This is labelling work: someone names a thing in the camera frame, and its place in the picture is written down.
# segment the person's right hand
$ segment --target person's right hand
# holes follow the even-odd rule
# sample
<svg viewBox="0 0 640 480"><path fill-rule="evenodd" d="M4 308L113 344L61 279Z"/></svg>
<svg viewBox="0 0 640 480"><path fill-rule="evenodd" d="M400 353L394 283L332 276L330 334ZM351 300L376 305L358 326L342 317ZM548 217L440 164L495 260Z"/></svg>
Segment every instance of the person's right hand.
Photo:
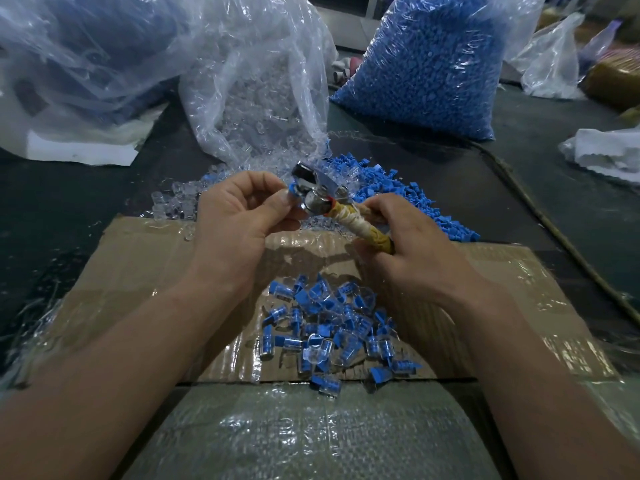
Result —
<svg viewBox="0 0 640 480"><path fill-rule="evenodd" d="M491 288L432 218L406 199L379 194L364 205L388 220L396 254L376 252L363 240L354 241L356 251L400 290L448 308L469 294Z"/></svg>

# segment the crumpled white paper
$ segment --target crumpled white paper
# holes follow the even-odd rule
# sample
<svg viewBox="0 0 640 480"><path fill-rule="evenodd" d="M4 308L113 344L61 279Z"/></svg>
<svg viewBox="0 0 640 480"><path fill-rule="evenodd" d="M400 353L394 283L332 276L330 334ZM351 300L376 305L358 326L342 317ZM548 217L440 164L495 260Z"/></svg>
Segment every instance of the crumpled white paper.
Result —
<svg viewBox="0 0 640 480"><path fill-rule="evenodd" d="M640 184L640 127L606 132L580 129L559 149L581 167Z"/></svg>

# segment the cardboard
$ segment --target cardboard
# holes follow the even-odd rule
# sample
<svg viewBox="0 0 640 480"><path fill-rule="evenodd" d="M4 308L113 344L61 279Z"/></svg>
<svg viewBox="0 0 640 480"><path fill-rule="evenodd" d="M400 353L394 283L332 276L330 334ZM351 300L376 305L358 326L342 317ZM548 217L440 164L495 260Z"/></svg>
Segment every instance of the cardboard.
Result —
<svg viewBox="0 0 640 480"><path fill-rule="evenodd" d="M457 245L483 275L509 290L533 329L572 373L589 379L617 377L585 323L531 250L505 244ZM117 217L28 355L21 377L28 380L50 357L84 347L144 300L171 286L185 270L192 251L193 243L184 240L180 222L158 228L151 219ZM204 347L185 380L299 380L294 356L276 355L269 362L258 358L260 307L274 303L266 293L273 279L317 272L331 285L356 279L378 293L378 304L395 318L400 338L411 341L412 346L399 342L396 348L423 364L419 378L474 376L467 350L443 310L409 299L380 276L368 274L356 262L346 237L299 231L269 236L254 290ZM368 365L364 361L340 376L364 379Z"/></svg>

